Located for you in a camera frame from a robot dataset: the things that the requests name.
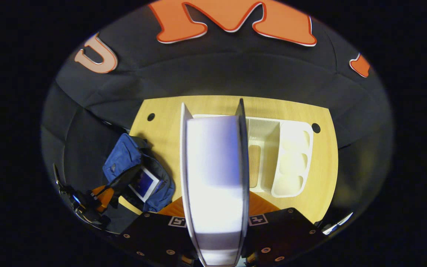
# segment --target blue backpack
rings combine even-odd
[[[125,171],[131,168],[140,169],[140,165],[159,178],[162,182],[161,186],[145,203],[142,203],[130,188],[127,187],[127,184],[123,184],[122,187],[124,188],[120,191],[121,193],[113,196],[115,199],[113,206],[117,207],[117,198],[122,195],[129,203],[140,208],[143,212],[159,212],[172,202],[175,185],[169,174],[154,157],[144,139],[130,136],[126,133],[122,134],[106,159],[102,169],[106,179],[111,183],[120,174],[125,173]]]

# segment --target white tray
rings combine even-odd
[[[194,118],[224,115],[196,114]],[[246,117],[248,146],[261,148],[258,182],[253,192],[276,198],[298,196],[307,182],[312,147],[312,127],[305,122]]]

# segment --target black metal plate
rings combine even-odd
[[[286,208],[249,217],[242,257],[256,254],[256,260],[248,264],[249,266],[282,265],[326,240],[327,236],[298,210]],[[266,247],[271,250],[262,253],[261,250]]]
[[[182,255],[188,258],[195,258],[196,255],[185,219],[156,213],[139,215],[117,237],[116,243],[136,259],[153,266],[174,267],[179,264]],[[170,255],[167,250],[173,250],[175,254]]]

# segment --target orange letter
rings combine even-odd
[[[351,59],[349,61],[349,66],[358,74],[360,74],[360,76],[364,78],[368,77],[368,70],[370,69],[370,64],[368,64],[368,62],[360,53],[356,59]]]
[[[161,25],[159,42],[170,44],[207,32],[205,24],[191,19],[185,5],[202,12],[226,32],[236,32],[251,12],[262,5],[263,18],[253,24],[256,32],[304,46],[317,43],[308,15],[273,0],[159,0],[149,5]]]
[[[75,55],[75,62],[80,62],[80,64],[89,70],[96,73],[109,73],[118,65],[118,59],[115,53],[98,38],[98,33],[90,37],[90,39],[85,42],[84,46],[90,46],[103,58],[101,63],[96,63],[88,56],[85,56],[83,49],[80,49]]]

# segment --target light wood tabletop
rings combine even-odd
[[[146,99],[129,134],[148,140],[152,152],[176,185],[172,198],[172,201],[175,201],[182,196],[179,167],[181,103],[185,103],[192,115],[234,115],[240,98],[244,99],[247,117],[300,121],[320,126],[320,132],[314,133],[310,172],[302,193],[288,198],[275,198],[267,192],[257,194],[278,208],[296,208],[312,223],[322,220],[334,194],[338,169],[337,139],[327,108],[249,96],[176,96]],[[149,121],[148,116],[152,113],[154,118]],[[137,214],[141,213],[123,198],[120,198],[120,204]]]

